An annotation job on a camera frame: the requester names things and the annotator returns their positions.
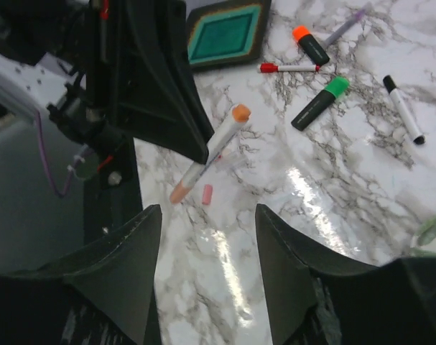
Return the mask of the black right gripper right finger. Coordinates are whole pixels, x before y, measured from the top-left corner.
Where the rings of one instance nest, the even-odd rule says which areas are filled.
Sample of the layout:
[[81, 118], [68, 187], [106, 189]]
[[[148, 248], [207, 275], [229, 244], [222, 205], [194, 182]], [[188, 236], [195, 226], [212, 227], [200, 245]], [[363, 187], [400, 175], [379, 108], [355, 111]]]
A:
[[255, 225], [274, 344], [436, 344], [436, 257], [359, 262], [264, 204]]

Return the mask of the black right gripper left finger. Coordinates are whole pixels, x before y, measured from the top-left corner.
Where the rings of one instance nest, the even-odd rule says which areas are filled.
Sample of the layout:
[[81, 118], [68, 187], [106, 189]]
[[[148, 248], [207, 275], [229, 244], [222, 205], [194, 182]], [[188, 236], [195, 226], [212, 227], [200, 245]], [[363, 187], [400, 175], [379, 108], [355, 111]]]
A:
[[152, 205], [37, 270], [0, 274], [0, 344], [160, 344]]

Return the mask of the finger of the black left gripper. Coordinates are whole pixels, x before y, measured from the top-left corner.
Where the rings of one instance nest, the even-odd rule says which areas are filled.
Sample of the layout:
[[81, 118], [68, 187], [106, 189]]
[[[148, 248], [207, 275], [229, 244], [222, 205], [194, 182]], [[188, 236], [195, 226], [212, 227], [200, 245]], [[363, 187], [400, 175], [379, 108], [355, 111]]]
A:
[[137, 139], [207, 162], [214, 130], [187, 54], [183, 1], [110, 1], [109, 122]]

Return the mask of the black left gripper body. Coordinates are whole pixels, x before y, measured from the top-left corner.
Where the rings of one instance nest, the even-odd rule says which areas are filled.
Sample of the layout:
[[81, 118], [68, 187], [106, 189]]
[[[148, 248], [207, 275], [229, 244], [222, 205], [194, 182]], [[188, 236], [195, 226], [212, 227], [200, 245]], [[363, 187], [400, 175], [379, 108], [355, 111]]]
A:
[[68, 138], [95, 151], [118, 151], [126, 136], [104, 118], [110, 71], [99, 56], [98, 12], [79, 1], [0, 1], [0, 55], [35, 66], [53, 55], [72, 66], [65, 98], [48, 105], [50, 120]]

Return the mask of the pink cap white marker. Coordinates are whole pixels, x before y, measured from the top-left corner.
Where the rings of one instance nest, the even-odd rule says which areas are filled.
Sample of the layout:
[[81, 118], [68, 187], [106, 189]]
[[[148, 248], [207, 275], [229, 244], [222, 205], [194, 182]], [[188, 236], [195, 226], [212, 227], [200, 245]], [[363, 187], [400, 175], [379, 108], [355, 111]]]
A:
[[229, 142], [238, 134], [241, 128], [248, 122], [251, 111], [247, 106], [238, 104], [234, 106], [225, 117], [220, 126], [207, 143], [208, 158], [206, 163], [193, 163], [183, 175], [181, 181], [175, 186], [170, 194], [172, 204], [179, 203], [194, 187], [196, 182], [203, 176], [206, 170], [215, 162], [217, 157], [226, 148]]

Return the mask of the red cap white marker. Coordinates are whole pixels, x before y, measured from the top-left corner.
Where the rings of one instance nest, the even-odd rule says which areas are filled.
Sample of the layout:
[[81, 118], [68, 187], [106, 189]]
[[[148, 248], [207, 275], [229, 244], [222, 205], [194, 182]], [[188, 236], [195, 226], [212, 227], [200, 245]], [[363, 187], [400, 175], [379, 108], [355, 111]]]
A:
[[294, 73], [294, 72], [313, 72], [316, 73], [320, 69], [317, 65], [276, 65], [274, 63], [262, 63], [258, 66], [260, 73]]

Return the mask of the orange cap black highlighter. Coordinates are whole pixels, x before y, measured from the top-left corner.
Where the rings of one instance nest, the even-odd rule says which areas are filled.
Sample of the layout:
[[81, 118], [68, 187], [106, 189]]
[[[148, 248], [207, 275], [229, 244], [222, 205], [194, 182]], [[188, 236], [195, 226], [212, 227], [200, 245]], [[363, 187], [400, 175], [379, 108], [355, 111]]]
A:
[[330, 62], [325, 49], [305, 26], [298, 26], [292, 30], [296, 43], [302, 48], [309, 59], [317, 66], [323, 66]]

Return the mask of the green cap black highlighter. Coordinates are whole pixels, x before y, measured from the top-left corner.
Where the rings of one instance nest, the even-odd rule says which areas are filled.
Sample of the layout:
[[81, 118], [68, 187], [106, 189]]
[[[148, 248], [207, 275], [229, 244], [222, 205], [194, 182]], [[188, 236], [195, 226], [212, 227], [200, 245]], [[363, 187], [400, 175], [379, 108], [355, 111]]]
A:
[[348, 79], [335, 77], [314, 97], [306, 107], [291, 121], [291, 125], [298, 131], [304, 131], [328, 107], [335, 103], [349, 87]]

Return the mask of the purple pen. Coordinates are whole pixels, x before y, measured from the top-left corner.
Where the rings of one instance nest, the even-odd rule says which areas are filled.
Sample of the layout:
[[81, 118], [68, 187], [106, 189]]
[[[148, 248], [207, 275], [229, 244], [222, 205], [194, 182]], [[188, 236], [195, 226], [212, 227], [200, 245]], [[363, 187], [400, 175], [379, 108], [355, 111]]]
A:
[[363, 18], [366, 12], [366, 9], [361, 9], [349, 17], [334, 33], [324, 40], [323, 47], [328, 48], [339, 40], [353, 25], [357, 24]]

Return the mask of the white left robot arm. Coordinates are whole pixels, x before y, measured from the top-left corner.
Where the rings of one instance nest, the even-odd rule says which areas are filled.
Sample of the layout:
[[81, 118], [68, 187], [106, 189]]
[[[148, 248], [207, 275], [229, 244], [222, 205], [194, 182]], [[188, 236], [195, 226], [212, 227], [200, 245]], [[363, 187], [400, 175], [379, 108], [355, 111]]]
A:
[[0, 56], [70, 65], [63, 100], [41, 105], [0, 68], [0, 103], [41, 110], [71, 141], [116, 159], [130, 138], [203, 164], [213, 128], [188, 62], [183, 1], [0, 1]]

